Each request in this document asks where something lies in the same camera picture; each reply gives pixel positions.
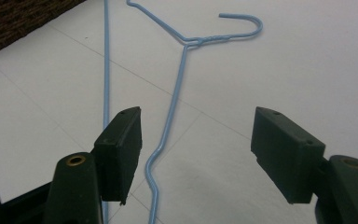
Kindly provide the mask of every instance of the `floor tile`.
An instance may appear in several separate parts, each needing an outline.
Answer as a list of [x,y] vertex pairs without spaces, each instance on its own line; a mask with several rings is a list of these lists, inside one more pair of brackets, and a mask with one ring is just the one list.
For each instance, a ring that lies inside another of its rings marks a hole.
[[51,181],[62,157],[81,150],[0,73],[0,198],[3,202]]
[[[290,205],[250,141],[201,116],[156,167],[158,218],[169,223],[315,223],[313,204]],[[134,197],[150,207],[146,183]]]
[[[326,156],[358,157],[358,5],[136,2],[184,35],[253,28],[244,21],[218,19],[219,12],[259,17],[265,25],[260,36],[189,52],[181,99],[248,138],[255,107],[276,109],[323,140]],[[172,92],[181,46],[125,1],[111,2],[110,9],[112,60]],[[91,11],[99,11],[99,17]],[[103,54],[102,24],[102,1],[90,1],[50,25]],[[86,38],[90,32],[100,34],[100,40]]]
[[[1,51],[0,69],[83,150],[92,150],[103,129],[101,55],[45,26]],[[145,162],[158,145],[171,98],[167,92],[111,63],[110,119],[129,107],[140,106],[143,110],[144,148],[131,191],[144,179]],[[178,104],[167,149],[199,113],[189,105]]]
[[130,197],[127,204],[122,206],[120,210],[110,219],[110,224],[129,224],[129,223],[146,223],[149,211],[136,199]]

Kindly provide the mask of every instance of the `blue wire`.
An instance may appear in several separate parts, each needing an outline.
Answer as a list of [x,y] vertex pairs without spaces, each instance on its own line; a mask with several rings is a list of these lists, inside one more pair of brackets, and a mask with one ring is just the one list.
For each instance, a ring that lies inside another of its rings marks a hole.
[[[109,10],[108,0],[103,1],[104,14],[104,81],[103,81],[103,129],[109,124],[109,84],[110,84],[110,55],[109,55]],[[109,203],[102,202],[103,223],[109,222]]]
[[147,180],[147,183],[149,184],[149,187],[152,190],[152,204],[151,204],[151,208],[150,208],[149,224],[155,224],[156,218],[157,218],[157,211],[158,211],[158,195],[159,195],[159,193],[158,193],[158,186],[152,176],[151,169],[152,169],[153,162],[156,160],[156,158],[159,156],[159,154],[165,148],[168,136],[170,134],[172,120],[173,120],[176,104],[177,104],[177,101],[179,98],[180,89],[182,86],[182,80],[183,80],[183,75],[184,75],[185,66],[186,66],[187,50],[191,47],[200,47],[201,45],[208,43],[208,42],[221,43],[221,42],[226,42],[232,38],[244,38],[244,37],[250,37],[250,36],[257,35],[263,29],[263,22],[260,19],[258,19],[257,17],[250,16],[250,15],[221,13],[221,14],[219,14],[220,18],[251,21],[256,25],[257,28],[250,33],[244,33],[244,34],[213,35],[213,36],[206,36],[206,37],[187,38],[187,37],[181,35],[179,32],[177,32],[175,29],[173,29],[170,25],[168,25],[167,23],[165,23],[164,21],[159,19],[157,16],[155,16],[153,13],[151,13],[150,11],[148,11],[146,8],[142,7],[141,5],[131,2],[131,0],[127,0],[127,5],[129,5],[131,7],[136,7],[139,10],[141,10],[144,14],[146,14],[150,19],[155,21],[158,25],[160,25],[168,33],[170,33],[171,35],[176,36],[177,38],[182,40],[182,42],[184,44],[184,48],[183,48],[183,52],[182,52],[182,59],[181,59],[181,63],[179,66],[179,72],[178,72],[178,76],[177,76],[176,83],[175,83],[175,89],[173,91],[171,105],[170,105],[168,116],[167,116],[167,119],[165,122],[161,140],[160,140],[157,148],[155,149],[155,151],[152,153],[152,155],[147,160],[146,166],[145,166],[146,180]]

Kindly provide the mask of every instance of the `tile grout line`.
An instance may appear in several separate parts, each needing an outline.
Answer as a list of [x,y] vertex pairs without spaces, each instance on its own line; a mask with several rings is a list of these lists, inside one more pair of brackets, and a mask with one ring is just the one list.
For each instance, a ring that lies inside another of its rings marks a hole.
[[[132,194],[132,197],[133,197],[138,203],[140,203],[147,211],[150,212],[150,209],[148,209],[141,201],[139,201],[139,200],[135,197],[135,195]],[[161,224],[164,224],[164,223],[161,221],[161,219],[159,219],[158,217],[157,217],[157,220],[158,220],[159,222],[161,222]]]
[[[103,57],[103,55],[102,55],[101,53],[99,53],[98,51],[96,51],[95,49],[92,49],[92,48],[88,47],[87,45],[81,43],[80,41],[78,41],[78,40],[76,40],[76,39],[74,39],[74,38],[72,38],[71,36],[67,35],[66,33],[64,33],[64,32],[62,32],[62,31],[58,30],[58,29],[55,28],[54,26],[51,26],[51,25],[48,25],[48,26],[49,26],[50,28],[52,28],[53,30],[55,30],[55,31],[57,31],[57,32],[59,32],[59,33],[61,33],[62,35],[65,35],[66,37],[68,37],[68,38],[74,40],[77,44],[79,44],[79,45],[85,47],[86,49],[89,49],[89,50],[91,50],[91,51],[97,53],[97,54],[100,55],[101,57]],[[159,90],[164,91],[164,92],[168,93],[169,95],[171,95],[169,92],[163,90],[161,87],[159,87],[159,86],[157,86],[156,84],[152,83],[151,81],[145,79],[144,77],[141,77],[141,76],[137,75],[136,73],[132,72],[130,69],[124,67],[123,65],[121,65],[121,64],[119,64],[119,63],[116,63],[115,61],[112,61],[112,60],[110,60],[110,62],[111,62],[111,63],[114,63],[115,65],[119,66],[120,68],[126,70],[127,72],[133,74],[134,76],[136,76],[136,77],[138,77],[138,78],[144,80],[145,82],[147,82],[147,83],[149,83],[150,85],[152,85],[152,86],[158,88]]]
[[0,73],[2,75],[4,75],[5,78],[7,78],[7,80],[9,80],[28,100],[30,100],[34,105],[36,105],[51,121],[53,121],[55,123],[55,127],[54,130],[57,130],[58,128],[60,128],[64,133],[66,133],[70,139],[72,141],[74,141],[80,148],[82,148],[83,150],[85,150],[85,148],[83,148],[80,144],[78,144],[78,142],[75,140],[75,138],[69,134],[61,125],[59,122],[57,122],[57,120],[55,120],[52,116],[50,116],[43,108],[40,104],[38,104],[31,96],[29,96],[22,88],[20,88],[10,77],[7,76],[6,73],[4,73],[1,69],[0,69]]
[[[199,119],[199,117],[202,115],[202,112],[199,111],[199,114],[197,115],[196,118],[194,118],[194,120],[191,122],[191,124],[188,126],[188,128],[186,128],[186,130],[179,136],[179,138],[172,144],[172,146],[170,148],[168,148],[168,150],[165,150],[164,152],[164,156],[159,158],[157,163],[155,165],[153,165],[153,170],[159,165],[159,163],[168,155],[168,153],[176,146],[176,144],[182,139],[182,137],[188,132],[188,130],[193,127],[194,123]],[[141,187],[141,185],[146,181],[146,179],[144,178],[141,183],[135,188],[135,190],[133,191],[135,193],[135,191]]]
[[[54,26],[52,26],[52,25],[50,25],[50,24],[48,24],[48,26],[49,26],[51,29],[53,29],[53,30],[55,30],[55,31],[57,31],[57,32],[59,32],[59,33],[61,33],[62,35],[65,35],[66,37],[68,37],[68,38],[74,40],[76,43],[78,43],[79,45],[83,46],[84,48],[89,49],[89,50],[91,50],[91,51],[97,53],[97,54],[100,55],[101,57],[103,57],[103,55],[102,55],[101,53],[99,53],[98,51],[96,51],[96,50],[94,50],[94,49],[88,47],[87,45],[85,45],[85,44],[81,43],[80,41],[74,39],[73,37],[71,37],[71,36],[69,36],[68,34],[62,32],[61,30],[55,28]],[[120,68],[124,69],[125,71],[127,71],[127,72],[133,74],[134,76],[140,78],[141,80],[143,80],[143,81],[149,83],[150,85],[156,87],[157,89],[159,89],[159,90],[161,90],[161,91],[164,91],[164,92],[166,92],[167,94],[169,94],[170,96],[172,96],[172,94],[169,93],[168,91],[165,91],[164,89],[162,89],[161,87],[159,87],[159,86],[157,86],[156,84],[152,83],[151,81],[145,79],[144,77],[141,77],[141,76],[137,75],[136,73],[132,72],[129,68],[127,68],[127,67],[125,67],[125,66],[123,66],[123,65],[121,65],[121,64],[119,64],[119,63],[116,63],[116,62],[114,62],[114,61],[112,61],[112,60],[110,60],[110,62],[111,62],[111,63],[114,63],[115,65],[119,66]],[[202,114],[204,114],[205,116],[207,116],[207,117],[209,117],[209,118],[215,120],[216,122],[222,124],[223,126],[229,128],[229,129],[232,130],[233,132],[235,132],[235,133],[237,133],[237,134],[239,134],[239,135],[241,135],[241,136],[243,136],[243,137],[245,137],[245,138],[247,138],[247,139],[249,139],[249,140],[251,139],[251,138],[249,138],[248,136],[245,136],[245,135],[243,135],[242,133],[239,133],[238,131],[234,130],[233,128],[227,126],[225,123],[219,121],[218,119],[215,119],[215,118],[212,117],[211,115],[208,115],[207,113],[203,112],[203,111],[200,110],[199,108],[196,108],[195,106],[191,105],[190,103],[184,101],[184,100],[181,99],[180,97],[179,97],[179,102],[181,102],[181,103],[183,103],[183,104],[185,104],[185,105],[188,105],[188,106],[190,106],[190,107],[193,108],[193,109],[196,109],[196,110],[200,111],[200,112],[201,112]]]
[[112,218],[118,213],[118,211],[120,211],[120,209],[121,209],[121,205],[118,207],[118,210],[109,218],[108,223],[109,223],[110,220],[112,220]]

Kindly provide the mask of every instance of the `wire hanger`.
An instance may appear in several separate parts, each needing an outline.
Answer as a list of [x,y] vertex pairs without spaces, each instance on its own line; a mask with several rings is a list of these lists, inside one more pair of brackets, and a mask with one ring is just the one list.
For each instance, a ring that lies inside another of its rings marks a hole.
[[236,20],[245,20],[245,21],[251,21],[256,25],[256,29],[250,33],[239,33],[239,34],[233,34],[233,35],[211,35],[211,36],[205,36],[205,37],[185,37],[181,35],[178,31],[173,29],[170,25],[162,21],[160,18],[155,16],[153,13],[151,13],[146,8],[142,7],[140,4],[133,3],[131,0],[127,0],[127,5],[130,7],[136,7],[139,10],[141,10],[144,14],[146,14],[150,19],[155,21],[158,25],[160,25],[164,30],[166,30],[169,34],[173,35],[174,37],[181,40],[181,44],[183,47],[182,52],[182,59],[179,66],[179,72],[177,75],[175,88],[173,91],[173,96],[171,100],[170,109],[168,112],[168,116],[165,122],[164,130],[161,136],[161,140],[155,149],[155,151],[152,153],[152,155],[147,160],[146,166],[145,166],[145,176],[147,179],[147,183],[149,184],[149,187],[152,190],[152,204],[150,208],[150,216],[149,216],[149,224],[156,223],[156,215],[158,211],[158,186],[156,184],[156,181],[154,180],[151,172],[151,168],[153,165],[153,162],[156,160],[158,155],[162,152],[162,150],[165,148],[168,136],[170,134],[170,129],[172,125],[172,120],[176,108],[176,104],[179,98],[179,92],[182,86],[182,80],[183,80],[183,74],[185,71],[186,66],[186,57],[187,57],[187,51],[190,48],[200,47],[206,43],[222,43],[227,42],[231,39],[236,38],[245,38],[245,37],[251,37],[258,35],[261,30],[263,29],[263,22],[258,19],[255,16],[251,15],[242,15],[242,14],[229,14],[229,13],[220,13],[220,18],[228,18],[228,19],[236,19]]

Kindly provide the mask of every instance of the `brass screw hole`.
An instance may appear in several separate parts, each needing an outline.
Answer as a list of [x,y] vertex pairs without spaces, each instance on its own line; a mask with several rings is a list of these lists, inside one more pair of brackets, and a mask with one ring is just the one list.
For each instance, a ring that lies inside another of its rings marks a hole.
[[358,161],[356,160],[343,158],[341,159],[341,161],[344,162],[347,166],[351,167],[352,169],[358,169]]
[[68,166],[77,166],[77,165],[80,165],[81,163],[83,163],[85,161],[86,161],[86,157],[81,156],[81,155],[75,155],[75,156],[72,156],[71,158],[69,158],[66,161],[66,165],[68,165]]

